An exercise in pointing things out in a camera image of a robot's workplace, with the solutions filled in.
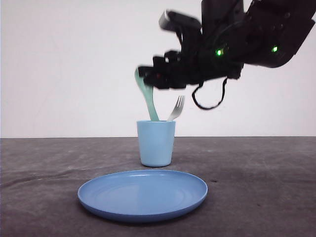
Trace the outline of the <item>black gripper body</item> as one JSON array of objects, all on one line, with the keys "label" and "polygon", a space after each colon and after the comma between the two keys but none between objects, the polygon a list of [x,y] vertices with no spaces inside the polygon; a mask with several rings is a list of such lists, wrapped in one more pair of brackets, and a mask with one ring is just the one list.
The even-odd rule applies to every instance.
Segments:
[{"label": "black gripper body", "polygon": [[228,58],[228,44],[215,45],[215,40],[227,26],[220,26],[206,36],[200,24],[161,23],[160,27],[175,32],[181,50],[170,50],[153,57],[152,85],[158,89],[183,89],[203,84],[206,80],[227,77],[238,79],[243,63]]}]

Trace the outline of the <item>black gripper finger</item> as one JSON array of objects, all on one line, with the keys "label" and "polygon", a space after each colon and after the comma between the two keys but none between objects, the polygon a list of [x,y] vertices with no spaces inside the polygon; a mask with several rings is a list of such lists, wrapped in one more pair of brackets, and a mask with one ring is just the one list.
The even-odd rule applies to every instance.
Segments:
[{"label": "black gripper finger", "polygon": [[144,84],[148,86],[157,86],[157,71],[151,66],[137,67],[138,75],[143,79]]}]

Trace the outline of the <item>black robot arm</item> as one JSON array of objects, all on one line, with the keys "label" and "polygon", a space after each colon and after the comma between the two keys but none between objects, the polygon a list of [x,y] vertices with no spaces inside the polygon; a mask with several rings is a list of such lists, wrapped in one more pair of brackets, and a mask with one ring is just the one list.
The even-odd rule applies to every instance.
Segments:
[{"label": "black robot arm", "polygon": [[238,79],[244,64],[277,68],[298,51],[315,22],[313,0],[204,0],[201,20],[173,10],[159,19],[175,32],[181,49],[153,57],[140,66],[144,83],[159,89],[182,89],[206,80]]}]

